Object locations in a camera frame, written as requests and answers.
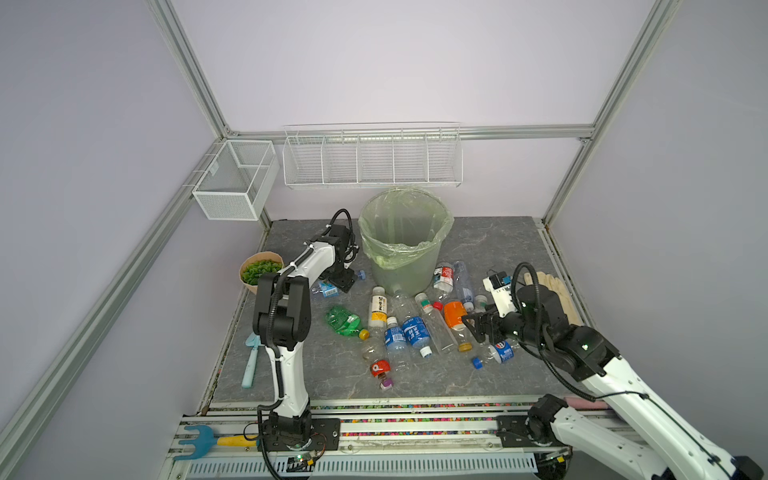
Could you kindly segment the crushed green bottle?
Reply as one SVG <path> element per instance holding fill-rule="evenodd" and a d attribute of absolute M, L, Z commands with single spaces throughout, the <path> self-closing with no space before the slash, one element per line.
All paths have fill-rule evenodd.
<path fill-rule="evenodd" d="M 334 305 L 325 315 L 326 323 L 339 335 L 358 336 L 361 332 L 361 318 L 342 305 Z"/>

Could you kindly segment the green bagged waste bin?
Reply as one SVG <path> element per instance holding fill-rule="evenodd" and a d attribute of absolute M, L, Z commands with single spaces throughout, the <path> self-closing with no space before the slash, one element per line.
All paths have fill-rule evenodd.
<path fill-rule="evenodd" d="M 358 226 L 377 284 L 391 296 L 424 292 L 453 224 L 448 207 L 424 189 L 395 187 L 372 197 Z"/>

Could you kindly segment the clear bottle colourful label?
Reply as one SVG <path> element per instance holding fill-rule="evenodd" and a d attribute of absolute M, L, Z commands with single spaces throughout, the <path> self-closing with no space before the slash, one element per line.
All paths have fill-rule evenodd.
<path fill-rule="evenodd" d="M 318 280 L 311 288 L 312 294 L 322 295 L 324 298 L 336 297 L 340 295 L 340 290 L 335 285 L 325 280 Z"/>

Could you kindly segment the clear bottle blue cap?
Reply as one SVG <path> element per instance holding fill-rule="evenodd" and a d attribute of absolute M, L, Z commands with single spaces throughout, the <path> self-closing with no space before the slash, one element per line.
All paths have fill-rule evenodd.
<path fill-rule="evenodd" d="M 454 292 L 462 304 L 473 304 L 474 290 L 470 279 L 468 267 L 463 260 L 458 260 L 453 265 Z"/>

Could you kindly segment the purple pink tool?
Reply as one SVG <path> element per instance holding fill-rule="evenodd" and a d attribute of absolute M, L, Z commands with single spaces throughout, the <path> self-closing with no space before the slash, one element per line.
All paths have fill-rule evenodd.
<path fill-rule="evenodd" d="M 602 400 L 589 401 L 578 396 L 566 396 L 564 398 L 569 407 L 576 410 L 608 410 L 610 406 Z"/>

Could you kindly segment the bottle yellow white label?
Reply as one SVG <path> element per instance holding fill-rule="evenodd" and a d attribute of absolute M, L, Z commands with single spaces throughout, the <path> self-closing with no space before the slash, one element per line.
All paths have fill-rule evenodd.
<path fill-rule="evenodd" d="M 388 302 L 386 290 L 381 286 L 375 286 L 372 289 L 367 326 L 372 330 L 383 329 L 386 327 L 387 318 Z"/>

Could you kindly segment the clear bottle green cap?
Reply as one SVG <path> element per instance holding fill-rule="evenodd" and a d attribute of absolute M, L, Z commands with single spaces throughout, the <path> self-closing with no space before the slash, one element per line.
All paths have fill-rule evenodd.
<path fill-rule="evenodd" d="M 433 306 L 428 296 L 425 293 L 418 293 L 415 300 L 422 310 L 423 319 L 438 350 L 441 353 L 455 351 L 457 349 L 456 341 L 442 315 Z"/>

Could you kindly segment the blue label bottle white cap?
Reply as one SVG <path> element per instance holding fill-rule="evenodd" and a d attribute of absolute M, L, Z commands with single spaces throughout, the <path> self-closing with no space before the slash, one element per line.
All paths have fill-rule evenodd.
<path fill-rule="evenodd" d="M 400 322 L 406 341 L 422 358 L 432 357 L 434 354 L 432 338 L 415 299 L 406 295 L 402 290 L 398 290 L 393 299 L 393 312 Z"/>

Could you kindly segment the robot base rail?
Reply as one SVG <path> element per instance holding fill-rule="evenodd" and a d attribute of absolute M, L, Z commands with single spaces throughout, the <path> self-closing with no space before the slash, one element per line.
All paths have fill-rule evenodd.
<path fill-rule="evenodd" d="M 317 401 L 311 407 L 319 435 L 307 447 L 269 450 L 285 479 L 439 477 L 534 474 L 558 478 L 575 449 L 532 443 L 518 427 L 535 395 L 379 398 Z M 202 416 L 184 417 L 161 469 L 162 479 L 260 479 L 270 474 L 258 446 L 214 446 L 197 460 L 186 425 L 208 425 L 216 437 L 255 436 L 252 402 L 215 402 Z"/>

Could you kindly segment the blue yellow garden fork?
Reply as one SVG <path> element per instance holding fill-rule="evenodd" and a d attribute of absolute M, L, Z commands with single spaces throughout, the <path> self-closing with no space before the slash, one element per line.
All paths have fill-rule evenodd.
<path fill-rule="evenodd" d="M 178 455 L 176 460 L 197 460 L 207 455 L 214 446 L 250 448 L 258 445 L 258 437 L 224 436 L 216 437 L 214 430 L 208 425 L 186 425 L 184 430 L 193 435 L 179 441 L 180 446 L 191 446 L 192 451 Z"/>

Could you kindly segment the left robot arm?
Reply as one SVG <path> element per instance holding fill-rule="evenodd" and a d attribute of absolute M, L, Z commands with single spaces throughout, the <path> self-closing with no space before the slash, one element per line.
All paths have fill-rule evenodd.
<path fill-rule="evenodd" d="M 275 396 L 272 403 L 257 408 L 258 438 L 264 449 L 298 449 L 311 443 L 303 366 L 304 341 L 312 323 L 311 287 L 324 280 L 348 292 L 356 281 L 351 264 L 358 251 L 352 217 L 340 209 L 297 258 L 259 279 L 252 329 L 270 360 Z"/>

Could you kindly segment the teal garden trowel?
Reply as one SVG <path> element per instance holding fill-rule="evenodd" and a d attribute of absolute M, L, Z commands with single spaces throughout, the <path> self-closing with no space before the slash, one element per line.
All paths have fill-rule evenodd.
<path fill-rule="evenodd" d="M 253 385 L 258 361 L 258 351 L 261 346 L 260 336 L 256 333 L 251 333 L 247 338 L 245 345 L 249 348 L 249 357 L 242 376 L 241 387 L 243 389 L 250 389 Z"/>

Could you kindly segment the orange label bottle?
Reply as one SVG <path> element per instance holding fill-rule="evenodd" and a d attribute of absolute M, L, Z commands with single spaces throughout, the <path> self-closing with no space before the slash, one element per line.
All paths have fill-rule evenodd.
<path fill-rule="evenodd" d="M 460 352 L 469 352 L 473 349 L 471 334 L 462 321 L 462 317 L 466 314 L 464 305 L 458 300 L 449 301 L 443 306 L 444 320 L 454 335 Z"/>

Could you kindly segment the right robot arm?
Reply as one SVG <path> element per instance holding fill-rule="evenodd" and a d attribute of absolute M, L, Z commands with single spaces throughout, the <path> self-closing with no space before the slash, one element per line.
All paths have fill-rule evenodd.
<path fill-rule="evenodd" d="M 492 306 L 462 319 L 476 340 L 515 340 L 571 393 L 605 403 L 643 440 L 629 441 L 546 394 L 517 429 L 532 443 L 582 451 L 626 479 L 763 478 L 753 459 L 707 439 L 661 399 L 600 332 L 571 323 L 559 295 L 539 282 L 530 263 L 511 274 L 495 272 L 483 285 Z"/>

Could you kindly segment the red label purple cap bottle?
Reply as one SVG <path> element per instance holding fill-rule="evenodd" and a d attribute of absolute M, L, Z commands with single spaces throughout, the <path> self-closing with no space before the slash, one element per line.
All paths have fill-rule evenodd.
<path fill-rule="evenodd" d="M 373 362 L 370 366 L 370 373 L 379 381 L 382 390 L 389 390 L 394 386 L 391 366 L 387 360 L 381 359 Z"/>

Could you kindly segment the beige plant pot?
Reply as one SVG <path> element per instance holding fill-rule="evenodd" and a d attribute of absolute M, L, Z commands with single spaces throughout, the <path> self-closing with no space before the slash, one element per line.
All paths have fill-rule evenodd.
<path fill-rule="evenodd" d="M 261 277 L 279 272 L 284 266 L 282 257 L 274 252 L 259 252 L 243 262 L 239 277 L 243 285 L 252 293 L 257 293 Z"/>

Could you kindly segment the red label cola bottle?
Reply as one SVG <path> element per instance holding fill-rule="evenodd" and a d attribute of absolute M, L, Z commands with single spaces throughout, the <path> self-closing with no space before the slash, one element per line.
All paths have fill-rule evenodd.
<path fill-rule="evenodd" d="M 454 268 L 451 263 L 440 262 L 436 265 L 432 285 L 436 290 L 445 293 L 454 290 Z"/>

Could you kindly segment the aluminium frame corner post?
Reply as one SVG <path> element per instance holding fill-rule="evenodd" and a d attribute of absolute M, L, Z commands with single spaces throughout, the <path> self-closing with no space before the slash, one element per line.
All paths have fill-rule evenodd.
<path fill-rule="evenodd" d="M 148 0 L 146 4 L 215 137 L 228 138 L 232 131 L 215 99 L 173 2 Z"/>

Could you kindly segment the Pepsi label bottle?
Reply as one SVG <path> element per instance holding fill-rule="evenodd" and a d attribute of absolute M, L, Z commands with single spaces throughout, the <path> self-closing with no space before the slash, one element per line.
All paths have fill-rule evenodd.
<path fill-rule="evenodd" d="M 502 365 L 514 358 L 514 349 L 507 340 L 498 343 L 482 342 L 478 345 L 476 355 L 471 363 L 477 370 L 490 365 Z"/>

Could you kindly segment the clear bottle yellow cap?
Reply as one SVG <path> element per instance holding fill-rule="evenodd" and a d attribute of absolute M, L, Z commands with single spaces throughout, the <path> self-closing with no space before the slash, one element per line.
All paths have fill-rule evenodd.
<path fill-rule="evenodd" d="M 361 355 L 368 363 L 374 363 L 387 358 L 382 329 L 363 329 L 359 333 L 362 340 Z"/>

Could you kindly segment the white mesh side basket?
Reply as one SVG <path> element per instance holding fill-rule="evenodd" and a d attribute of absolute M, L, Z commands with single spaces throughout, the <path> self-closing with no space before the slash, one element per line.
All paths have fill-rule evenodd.
<path fill-rule="evenodd" d="M 271 141 L 225 140 L 192 193 L 209 220 L 259 221 L 279 170 Z"/>

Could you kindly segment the small blue label bottle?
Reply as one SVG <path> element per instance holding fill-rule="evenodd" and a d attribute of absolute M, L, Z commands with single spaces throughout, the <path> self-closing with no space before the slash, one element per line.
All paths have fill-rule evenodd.
<path fill-rule="evenodd" d="M 388 317 L 386 320 L 384 344 L 390 366 L 396 372 L 406 371 L 411 362 L 409 346 L 405 340 L 404 332 L 395 317 Z"/>

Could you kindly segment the clear bottle pale cap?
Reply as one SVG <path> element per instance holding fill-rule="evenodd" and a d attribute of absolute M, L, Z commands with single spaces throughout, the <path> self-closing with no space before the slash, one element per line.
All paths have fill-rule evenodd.
<path fill-rule="evenodd" d="M 474 297 L 473 305 L 476 313 L 484 313 L 487 311 L 488 299 L 485 295 L 477 295 Z"/>

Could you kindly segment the green artificial plant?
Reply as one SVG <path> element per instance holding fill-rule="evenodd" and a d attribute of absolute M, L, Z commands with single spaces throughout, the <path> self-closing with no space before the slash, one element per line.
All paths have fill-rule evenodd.
<path fill-rule="evenodd" d="M 257 286 L 264 274 L 277 273 L 283 268 L 280 261 L 257 260 L 246 265 L 240 274 L 241 281 L 247 285 Z"/>

